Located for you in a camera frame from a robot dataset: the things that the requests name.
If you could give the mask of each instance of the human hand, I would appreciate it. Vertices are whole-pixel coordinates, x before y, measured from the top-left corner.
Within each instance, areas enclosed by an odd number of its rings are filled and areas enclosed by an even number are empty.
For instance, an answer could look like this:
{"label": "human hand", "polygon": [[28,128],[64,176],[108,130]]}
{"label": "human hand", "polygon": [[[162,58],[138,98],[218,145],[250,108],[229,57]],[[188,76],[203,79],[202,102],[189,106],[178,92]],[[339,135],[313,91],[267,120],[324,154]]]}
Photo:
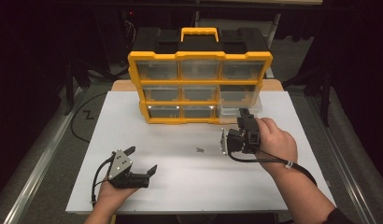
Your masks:
{"label": "human hand", "polygon": [[[269,118],[256,119],[261,133],[260,150],[255,154],[257,159],[273,159],[264,152],[279,157],[286,161],[297,162],[297,146],[294,138],[277,127],[277,124]],[[262,162],[261,166],[272,177],[288,172],[284,164],[279,162]]]}
{"label": "human hand", "polygon": [[85,223],[107,223],[124,201],[139,189],[115,189],[104,180],[99,189],[98,200]]}

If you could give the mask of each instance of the yellow handle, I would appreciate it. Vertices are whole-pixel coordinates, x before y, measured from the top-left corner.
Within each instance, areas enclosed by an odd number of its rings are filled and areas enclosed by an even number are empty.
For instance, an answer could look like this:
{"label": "yellow handle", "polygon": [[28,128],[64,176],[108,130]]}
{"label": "yellow handle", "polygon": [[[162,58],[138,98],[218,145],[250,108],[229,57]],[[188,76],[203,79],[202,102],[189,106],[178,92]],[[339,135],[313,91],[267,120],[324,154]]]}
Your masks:
{"label": "yellow handle", "polygon": [[217,42],[219,42],[218,38],[218,30],[214,27],[185,27],[182,28],[180,35],[180,42],[183,42],[184,35],[214,35]]}

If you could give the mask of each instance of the gray floor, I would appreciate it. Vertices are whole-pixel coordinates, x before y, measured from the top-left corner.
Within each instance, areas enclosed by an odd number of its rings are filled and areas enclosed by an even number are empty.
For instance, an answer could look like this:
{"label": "gray floor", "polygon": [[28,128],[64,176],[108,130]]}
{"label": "gray floor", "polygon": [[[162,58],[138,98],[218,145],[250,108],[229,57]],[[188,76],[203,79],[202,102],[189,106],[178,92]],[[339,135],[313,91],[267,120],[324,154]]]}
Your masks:
{"label": "gray floor", "polygon": [[[297,43],[293,43],[291,39],[275,40],[272,45],[272,69],[275,78],[283,81],[295,76],[310,43],[311,40],[301,40]],[[104,95],[98,95],[110,90],[110,87],[110,82],[94,80],[88,90],[79,94],[78,107],[88,102],[80,108],[72,122],[74,131],[80,138],[89,139],[92,136],[105,100]],[[338,207],[356,223],[383,223],[383,180],[353,132],[335,92],[332,91],[329,111],[331,127],[325,128],[317,118],[316,101],[319,98],[304,97],[301,87],[292,87],[287,91]],[[50,166],[43,174],[43,180],[36,185],[35,194],[25,203],[27,209],[23,210],[18,222],[7,223],[84,221],[85,217],[64,211],[88,147],[88,143],[75,137],[70,125],[65,127],[63,133],[59,132],[65,120],[70,122],[69,118],[63,115],[64,110],[65,104],[53,116],[0,195],[0,223],[5,222],[39,159],[58,135],[62,140],[55,148],[52,161],[48,162]],[[336,148],[340,150],[340,154],[333,150]],[[289,215],[280,214],[280,218],[285,220]]]}

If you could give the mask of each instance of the gray carpet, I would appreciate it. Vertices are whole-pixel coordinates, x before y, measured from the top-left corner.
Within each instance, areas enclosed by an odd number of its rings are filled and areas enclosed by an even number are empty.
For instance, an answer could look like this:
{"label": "gray carpet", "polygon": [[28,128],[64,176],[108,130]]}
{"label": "gray carpet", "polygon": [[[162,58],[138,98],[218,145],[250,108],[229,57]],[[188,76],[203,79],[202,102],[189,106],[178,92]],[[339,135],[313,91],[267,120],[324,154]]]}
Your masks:
{"label": "gray carpet", "polygon": [[[275,78],[283,81],[296,75],[310,43],[311,41],[293,43],[289,39],[275,40],[272,46],[275,58],[272,68]],[[110,90],[111,85],[112,83],[108,81],[94,80],[92,86],[86,91],[82,103],[89,102],[79,110],[73,120],[74,133],[79,138],[86,140],[91,138],[102,103],[105,100],[104,95],[98,95]],[[317,119],[317,112],[311,106],[311,98],[304,97],[300,87],[290,88],[288,91],[323,175],[331,185],[330,190],[338,207],[356,223],[363,223],[360,218],[361,214],[349,197],[345,180],[333,162],[331,146]],[[383,223],[383,180],[366,156],[334,92],[331,95],[329,115],[330,131],[333,133],[335,142],[342,148],[342,154],[359,184],[376,223]],[[56,128],[58,128],[58,124],[53,121],[48,125],[47,132],[54,132]],[[40,144],[31,148],[0,196],[0,223],[4,222],[11,206],[20,194],[23,185],[43,153],[42,148],[50,140],[50,135],[42,133],[41,138]],[[29,208],[25,211],[21,223],[82,223],[84,221],[84,216],[68,214],[64,211],[88,147],[88,143],[79,138],[71,132],[70,126],[66,129],[57,153]],[[279,214],[279,218],[287,220],[289,214]]]}

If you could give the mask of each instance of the black sleeve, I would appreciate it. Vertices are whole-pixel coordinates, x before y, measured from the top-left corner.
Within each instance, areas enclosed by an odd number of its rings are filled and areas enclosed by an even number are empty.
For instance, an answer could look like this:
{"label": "black sleeve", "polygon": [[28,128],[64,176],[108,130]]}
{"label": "black sleeve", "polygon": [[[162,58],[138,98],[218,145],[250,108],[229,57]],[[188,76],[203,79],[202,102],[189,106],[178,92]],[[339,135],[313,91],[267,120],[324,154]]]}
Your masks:
{"label": "black sleeve", "polygon": [[335,208],[329,215],[324,224],[353,224],[338,208]]}

